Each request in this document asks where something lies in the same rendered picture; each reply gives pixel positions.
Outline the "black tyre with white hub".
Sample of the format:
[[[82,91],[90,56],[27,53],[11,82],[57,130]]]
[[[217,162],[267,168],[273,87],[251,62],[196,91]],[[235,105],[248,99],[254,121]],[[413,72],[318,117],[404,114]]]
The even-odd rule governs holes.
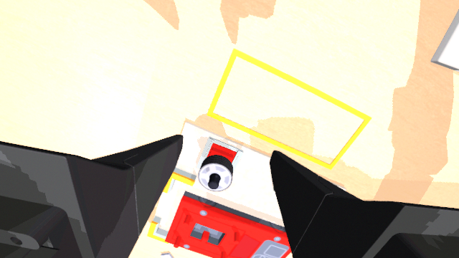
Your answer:
[[[220,176],[219,186],[217,189],[210,189],[208,181],[211,174],[216,173]],[[233,166],[229,159],[220,155],[212,155],[204,159],[198,172],[200,184],[210,191],[223,191],[232,183]]]

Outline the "yellow rectangular outline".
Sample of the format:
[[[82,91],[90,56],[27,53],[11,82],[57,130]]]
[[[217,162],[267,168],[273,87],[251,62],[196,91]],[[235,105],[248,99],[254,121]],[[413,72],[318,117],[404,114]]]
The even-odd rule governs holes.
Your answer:
[[[254,130],[250,130],[249,128],[246,128],[242,125],[239,125],[235,122],[232,122],[231,120],[228,120],[226,118],[223,118],[222,116],[219,116],[217,114],[214,114],[213,111],[214,111],[214,108],[217,104],[217,101],[219,99],[219,96],[222,92],[222,89],[224,87],[224,84],[227,80],[227,77],[230,73],[230,70],[232,69],[232,66],[234,64],[234,61],[236,59],[236,56],[248,61],[248,62],[251,62],[253,63],[254,65],[257,65],[258,67],[261,67],[263,68],[264,70],[268,71],[268,72],[271,72],[273,73],[274,75],[277,75],[281,78],[283,78],[284,80],[287,80],[289,82],[292,82],[293,84],[303,88],[304,90],[307,90],[309,92],[312,92],[313,94],[323,98],[324,100],[328,100],[329,102],[333,103],[334,105],[337,105],[339,106],[340,108],[344,109],[344,110],[347,110],[349,111],[350,113],[356,115],[357,117],[363,119],[363,123],[359,126],[359,128],[357,129],[357,131],[355,132],[355,134],[353,134],[353,136],[350,138],[350,140],[347,142],[347,144],[341,149],[341,152],[335,157],[335,159],[332,161],[332,163],[329,165],[327,163],[324,163],[323,161],[320,161],[318,160],[317,158],[314,158],[310,155],[307,155],[305,153],[301,153],[300,151],[298,150],[295,150],[291,147],[288,147],[280,142],[277,142],[276,140],[273,140],[267,136],[264,136],[260,133],[257,133],[255,132]],[[306,83],[304,82],[301,82],[300,80],[297,80],[296,78],[290,76],[290,75],[287,75],[285,74],[284,72],[281,72],[280,70],[277,70],[275,69],[274,67],[271,67],[270,65],[268,64],[265,64],[264,62],[261,62],[259,61],[258,59],[255,59],[254,57],[251,57],[250,55],[248,54],[245,54],[244,52],[240,52],[236,49],[234,49],[232,51],[232,54],[231,54],[231,57],[229,59],[229,62],[227,64],[227,67],[224,71],[224,74],[222,75],[222,79],[220,80],[220,83],[219,83],[219,86],[217,88],[217,91],[214,95],[214,98],[213,98],[213,101],[212,101],[212,104],[210,105],[210,108],[209,108],[209,111],[207,113],[208,116],[214,118],[214,119],[217,119],[223,123],[226,123],[228,125],[231,125],[232,127],[235,127],[239,130],[242,130],[246,133],[249,133],[250,135],[253,135],[257,138],[260,138],[262,140],[265,140],[269,143],[272,143],[273,145],[276,145],[286,151],[289,151],[291,153],[294,153],[296,154],[297,156],[302,156],[310,161],[313,161],[314,163],[317,163],[318,165],[320,166],[323,166],[327,169],[332,169],[339,161],[339,159],[342,157],[342,155],[348,150],[349,146],[355,141],[355,139],[358,137],[358,135],[362,132],[362,130],[364,129],[364,127],[368,124],[368,122],[371,120],[371,117],[369,117],[368,115],[365,115],[361,112],[359,112],[358,110],[348,106],[347,104],[341,102],[340,100],[337,100],[333,97],[331,97],[330,95],[327,95],[326,93],[324,92],[321,92],[320,90],[317,90],[316,88],[314,87],[311,87],[310,85],[307,85]]]

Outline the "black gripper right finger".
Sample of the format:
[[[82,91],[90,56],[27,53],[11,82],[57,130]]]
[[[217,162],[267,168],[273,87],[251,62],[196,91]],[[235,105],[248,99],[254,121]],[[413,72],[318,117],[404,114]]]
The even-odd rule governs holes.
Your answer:
[[[363,201],[278,150],[270,170],[293,258],[373,258],[398,233],[459,237],[459,208]]]

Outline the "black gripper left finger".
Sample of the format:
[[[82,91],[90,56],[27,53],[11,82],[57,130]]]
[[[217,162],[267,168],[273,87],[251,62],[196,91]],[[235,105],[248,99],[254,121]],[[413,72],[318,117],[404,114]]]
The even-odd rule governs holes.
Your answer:
[[[183,135],[94,159],[0,141],[0,196],[64,209],[82,258],[128,258]]]

